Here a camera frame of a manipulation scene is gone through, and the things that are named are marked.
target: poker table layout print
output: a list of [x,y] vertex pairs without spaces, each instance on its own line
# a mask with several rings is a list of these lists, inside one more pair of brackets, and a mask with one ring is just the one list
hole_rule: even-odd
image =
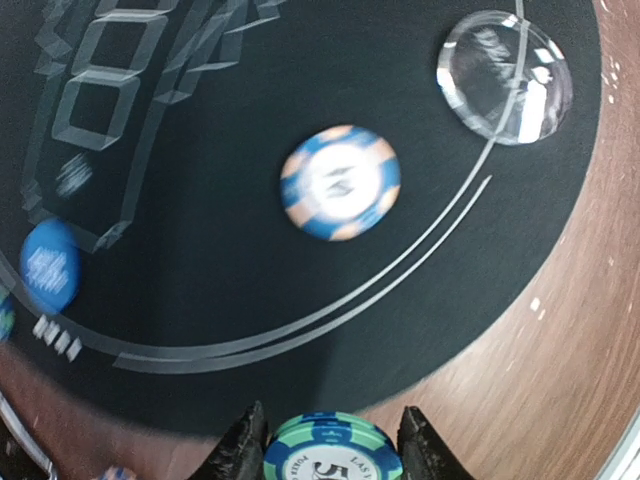
[[[574,103],[549,138],[487,144],[447,105],[438,54],[483,9],[562,49]],[[49,0],[1,2],[0,19],[11,341],[72,394],[159,429],[220,433],[257,398],[278,424],[410,388],[535,275],[597,133],[588,0]],[[288,219],[280,172],[345,124],[389,142],[401,189],[371,230],[328,242]],[[20,254],[50,218],[72,229],[81,280],[42,316]]]

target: transparent dome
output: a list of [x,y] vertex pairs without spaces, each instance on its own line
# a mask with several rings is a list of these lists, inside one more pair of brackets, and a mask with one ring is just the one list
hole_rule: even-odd
[[528,20],[500,11],[475,13],[453,29],[438,60],[438,84],[469,128],[503,145],[555,133],[573,100],[558,46]]

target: round black mat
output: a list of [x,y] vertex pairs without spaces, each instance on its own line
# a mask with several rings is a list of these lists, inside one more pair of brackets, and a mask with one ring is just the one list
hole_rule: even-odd
[[[424,378],[529,282],[589,165],[600,104],[589,0],[525,4],[573,73],[556,135],[491,148],[439,91],[451,28],[521,7],[0,2],[0,278],[17,298],[14,342],[79,397],[191,433],[219,433],[257,398],[278,423],[358,410]],[[373,230],[329,243],[287,219],[278,179],[301,141],[336,124],[386,138],[402,189]],[[16,271],[50,216],[75,229],[83,278],[37,338]]]

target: wood grain surface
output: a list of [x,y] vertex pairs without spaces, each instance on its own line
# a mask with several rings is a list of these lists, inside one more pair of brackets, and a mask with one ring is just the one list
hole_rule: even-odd
[[[594,478],[640,405],[640,2],[596,0],[596,8],[602,118],[561,241],[484,336],[364,413],[394,434],[402,408],[420,406],[479,480]],[[118,464],[147,479],[179,480],[215,443],[96,413],[9,346],[0,347],[0,365],[1,388],[63,479],[88,479]]]

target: green poker chip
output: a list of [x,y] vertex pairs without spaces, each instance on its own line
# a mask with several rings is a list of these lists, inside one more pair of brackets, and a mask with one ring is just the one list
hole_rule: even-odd
[[397,480],[402,462],[375,430],[341,420],[292,425],[265,454],[266,480]]
[[11,336],[14,325],[15,312],[9,292],[0,287],[0,341],[5,341]]
[[287,422],[283,423],[278,428],[278,430],[276,430],[276,433],[273,435],[273,437],[274,439],[277,439],[285,431],[303,423],[325,421],[325,420],[337,420],[341,422],[346,422],[346,423],[350,423],[351,425],[356,425],[358,427],[361,427],[365,430],[374,431],[378,435],[380,435],[382,438],[384,438],[389,445],[393,446],[393,442],[391,441],[389,436],[384,432],[384,430],[377,427],[373,423],[366,421],[364,418],[356,417],[355,415],[351,415],[349,413],[334,412],[334,411],[307,413],[304,415],[299,415],[297,417],[294,417],[291,420],[288,420]]

